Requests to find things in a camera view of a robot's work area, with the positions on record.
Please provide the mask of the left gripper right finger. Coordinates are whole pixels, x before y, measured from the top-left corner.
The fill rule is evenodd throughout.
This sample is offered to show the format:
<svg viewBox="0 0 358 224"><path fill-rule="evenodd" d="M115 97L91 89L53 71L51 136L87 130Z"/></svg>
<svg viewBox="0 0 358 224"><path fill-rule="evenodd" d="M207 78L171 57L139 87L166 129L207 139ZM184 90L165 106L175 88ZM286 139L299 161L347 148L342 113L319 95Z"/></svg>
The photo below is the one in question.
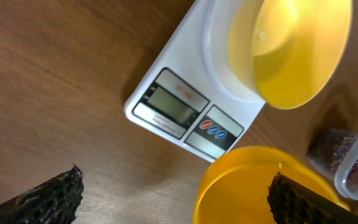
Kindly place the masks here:
<svg viewBox="0 0 358 224"><path fill-rule="evenodd" d="M358 224L358 215L281 173L273 178L267 201L278 224Z"/></svg>

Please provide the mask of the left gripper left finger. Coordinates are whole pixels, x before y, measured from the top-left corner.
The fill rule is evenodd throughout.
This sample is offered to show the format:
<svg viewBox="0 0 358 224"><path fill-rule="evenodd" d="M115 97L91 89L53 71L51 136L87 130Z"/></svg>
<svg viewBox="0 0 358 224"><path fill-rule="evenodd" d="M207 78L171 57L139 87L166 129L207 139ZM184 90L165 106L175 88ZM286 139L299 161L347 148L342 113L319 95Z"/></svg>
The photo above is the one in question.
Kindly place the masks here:
<svg viewBox="0 0 358 224"><path fill-rule="evenodd" d="M0 204L0 224L71 224L83 199L78 166Z"/></svg>

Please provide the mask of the yellow measuring scoop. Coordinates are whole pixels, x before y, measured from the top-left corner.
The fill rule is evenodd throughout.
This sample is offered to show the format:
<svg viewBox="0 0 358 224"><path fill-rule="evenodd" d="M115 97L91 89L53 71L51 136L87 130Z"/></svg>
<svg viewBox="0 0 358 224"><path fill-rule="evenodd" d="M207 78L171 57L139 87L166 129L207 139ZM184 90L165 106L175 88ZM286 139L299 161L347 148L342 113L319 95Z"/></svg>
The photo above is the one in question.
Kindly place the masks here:
<svg viewBox="0 0 358 224"><path fill-rule="evenodd" d="M316 172L291 154L267 146L248 146L213 162L200 183L193 223L273 223L268 187L277 172L350 209Z"/></svg>

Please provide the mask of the white digital kitchen scale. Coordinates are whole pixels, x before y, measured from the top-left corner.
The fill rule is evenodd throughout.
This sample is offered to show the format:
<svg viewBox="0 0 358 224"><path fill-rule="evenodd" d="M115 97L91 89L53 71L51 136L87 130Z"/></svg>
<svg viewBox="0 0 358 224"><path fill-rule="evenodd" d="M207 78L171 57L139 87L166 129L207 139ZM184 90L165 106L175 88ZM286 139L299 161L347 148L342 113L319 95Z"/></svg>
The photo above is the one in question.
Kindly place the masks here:
<svg viewBox="0 0 358 224"><path fill-rule="evenodd" d="M124 105L128 120L214 162L232 149L264 106L251 80L229 63L229 31L246 17L246 40L260 1L195 1Z"/></svg>

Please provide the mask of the pale yellow plastic bowl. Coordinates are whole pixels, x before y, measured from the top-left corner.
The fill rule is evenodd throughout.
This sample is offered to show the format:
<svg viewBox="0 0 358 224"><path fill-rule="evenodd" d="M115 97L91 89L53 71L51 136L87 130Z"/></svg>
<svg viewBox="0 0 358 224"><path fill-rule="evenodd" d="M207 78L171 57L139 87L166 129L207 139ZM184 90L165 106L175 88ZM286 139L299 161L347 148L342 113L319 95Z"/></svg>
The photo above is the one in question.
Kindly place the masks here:
<svg viewBox="0 0 358 224"><path fill-rule="evenodd" d="M227 44L234 75L274 108L309 102L342 58L352 8L351 0L242 1Z"/></svg>

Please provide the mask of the red beans pile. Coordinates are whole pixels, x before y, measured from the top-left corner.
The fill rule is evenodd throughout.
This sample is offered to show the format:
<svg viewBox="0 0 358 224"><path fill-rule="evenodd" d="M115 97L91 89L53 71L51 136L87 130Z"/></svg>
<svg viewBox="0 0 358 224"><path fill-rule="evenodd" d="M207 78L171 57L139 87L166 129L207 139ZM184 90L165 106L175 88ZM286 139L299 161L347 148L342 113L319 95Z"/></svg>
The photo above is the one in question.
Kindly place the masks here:
<svg viewBox="0 0 358 224"><path fill-rule="evenodd" d="M334 180L339 166L357 140L358 133L352 131L322 130L310 144L307 158L320 174Z"/></svg>

